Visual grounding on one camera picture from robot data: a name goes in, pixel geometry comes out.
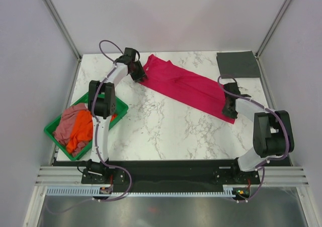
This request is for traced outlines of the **magenta t-shirt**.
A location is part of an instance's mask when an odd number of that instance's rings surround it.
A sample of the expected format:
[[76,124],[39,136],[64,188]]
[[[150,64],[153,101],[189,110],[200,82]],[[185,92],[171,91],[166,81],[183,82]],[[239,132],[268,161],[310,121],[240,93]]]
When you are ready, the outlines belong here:
[[147,79],[141,83],[143,86],[234,124],[234,119],[222,114],[225,95],[218,82],[180,68],[153,54],[148,57],[143,69],[147,74]]

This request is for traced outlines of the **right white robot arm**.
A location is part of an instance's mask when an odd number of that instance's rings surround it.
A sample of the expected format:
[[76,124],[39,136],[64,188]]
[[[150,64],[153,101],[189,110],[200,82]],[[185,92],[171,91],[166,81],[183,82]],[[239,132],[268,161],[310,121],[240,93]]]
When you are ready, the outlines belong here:
[[237,119],[242,114],[253,123],[253,147],[236,158],[236,168],[230,171],[235,183],[243,183],[249,173],[271,161],[285,159],[294,151],[294,138],[289,113],[276,111],[241,94],[236,82],[221,86],[225,95],[222,114]]

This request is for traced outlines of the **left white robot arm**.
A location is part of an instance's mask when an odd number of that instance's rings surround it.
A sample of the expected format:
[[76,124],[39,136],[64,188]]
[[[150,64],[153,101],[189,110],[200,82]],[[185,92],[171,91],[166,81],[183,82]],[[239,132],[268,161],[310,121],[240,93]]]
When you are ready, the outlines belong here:
[[111,70],[101,81],[92,80],[89,83],[88,108],[93,120],[90,160],[93,162],[106,162],[109,159],[109,125],[117,108],[115,88],[128,75],[134,82],[147,79],[139,59],[140,54],[137,50],[126,47],[124,54],[113,62]]

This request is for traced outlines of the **dark grey folded cloth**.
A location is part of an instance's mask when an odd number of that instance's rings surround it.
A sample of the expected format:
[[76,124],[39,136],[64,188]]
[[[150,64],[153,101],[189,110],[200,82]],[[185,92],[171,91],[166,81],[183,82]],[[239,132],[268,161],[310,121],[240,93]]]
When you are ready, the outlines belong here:
[[220,52],[216,56],[220,75],[223,79],[259,78],[261,76],[256,58],[252,51]]

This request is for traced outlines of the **orange t-shirt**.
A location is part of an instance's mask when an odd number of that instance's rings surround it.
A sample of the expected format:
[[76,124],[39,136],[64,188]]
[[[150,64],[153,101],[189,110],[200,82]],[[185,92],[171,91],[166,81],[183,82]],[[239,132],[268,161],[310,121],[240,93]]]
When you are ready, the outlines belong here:
[[88,110],[89,119],[81,129],[70,138],[66,148],[69,153],[77,153],[78,150],[83,148],[93,139],[93,120],[91,112]]

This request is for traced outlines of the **dusty pink t-shirt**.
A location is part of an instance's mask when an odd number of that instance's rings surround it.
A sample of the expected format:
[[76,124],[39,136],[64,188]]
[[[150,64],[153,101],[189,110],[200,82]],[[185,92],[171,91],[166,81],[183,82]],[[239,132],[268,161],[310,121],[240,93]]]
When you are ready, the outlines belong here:
[[64,110],[60,123],[54,131],[54,138],[62,145],[67,146],[70,138],[83,127],[89,119],[87,105],[78,103]]

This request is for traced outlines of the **left aluminium frame post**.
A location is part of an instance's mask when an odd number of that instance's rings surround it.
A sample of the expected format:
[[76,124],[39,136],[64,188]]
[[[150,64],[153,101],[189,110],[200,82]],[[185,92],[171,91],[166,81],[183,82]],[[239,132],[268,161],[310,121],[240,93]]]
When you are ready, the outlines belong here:
[[61,32],[63,38],[66,40],[69,48],[73,52],[74,56],[78,61],[81,61],[82,55],[80,54],[79,50],[77,49],[68,29],[66,28],[61,16],[59,15],[58,10],[56,9],[52,0],[43,0],[44,4],[46,5],[50,15],[52,16],[55,24],[57,25],[59,31]]

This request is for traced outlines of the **aluminium frame post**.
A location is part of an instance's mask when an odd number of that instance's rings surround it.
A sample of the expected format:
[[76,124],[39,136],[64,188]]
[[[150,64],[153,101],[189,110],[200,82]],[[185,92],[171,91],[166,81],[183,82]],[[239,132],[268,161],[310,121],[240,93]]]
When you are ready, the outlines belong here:
[[259,59],[262,53],[264,52],[265,48],[267,47],[268,43],[270,42],[272,36],[274,35],[275,31],[277,30],[281,20],[283,19],[285,13],[287,12],[288,8],[290,7],[293,0],[284,0],[278,13],[276,14],[268,32],[266,33],[262,43],[260,44],[258,50],[255,53],[255,58]]
[[43,0],[44,4],[46,5],[50,15],[52,16],[55,24],[57,25],[59,31],[61,32],[63,38],[66,40],[69,48],[73,52],[74,56],[78,61],[81,61],[82,55],[80,54],[79,50],[77,49],[68,29],[66,28],[61,16],[59,15],[58,10],[56,9],[52,0]]

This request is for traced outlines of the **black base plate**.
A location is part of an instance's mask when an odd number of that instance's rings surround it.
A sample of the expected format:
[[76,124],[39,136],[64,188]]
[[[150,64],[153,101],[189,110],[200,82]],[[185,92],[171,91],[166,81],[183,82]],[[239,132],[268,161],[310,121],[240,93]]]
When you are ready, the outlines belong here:
[[81,183],[113,184],[125,191],[138,190],[218,190],[224,185],[259,184],[257,172],[242,172],[236,160],[109,161],[110,168],[91,160],[84,167]]

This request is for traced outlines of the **aluminium rail profile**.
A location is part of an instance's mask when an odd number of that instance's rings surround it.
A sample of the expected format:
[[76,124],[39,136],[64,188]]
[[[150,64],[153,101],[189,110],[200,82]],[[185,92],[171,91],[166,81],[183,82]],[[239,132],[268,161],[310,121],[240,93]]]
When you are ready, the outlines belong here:
[[76,167],[43,166],[37,175],[36,186],[79,186],[82,173]]

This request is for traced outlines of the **right aluminium frame post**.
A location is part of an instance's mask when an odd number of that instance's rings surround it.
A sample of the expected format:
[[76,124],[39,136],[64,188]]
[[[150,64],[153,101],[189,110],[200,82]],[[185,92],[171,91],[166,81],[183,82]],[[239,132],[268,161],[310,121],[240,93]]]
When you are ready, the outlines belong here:
[[284,0],[278,13],[276,14],[268,32],[266,33],[262,43],[260,44],[258,50],[255,53],[255,58],[259,59],[262,53],[264,52],[265,48],[267,47],[268,43],[270,42],[272,36],[274,35],[275,31],[277,30],[281,20],[283,19],[285,13],[287,12],[288,8],[290,7],[293,0]]

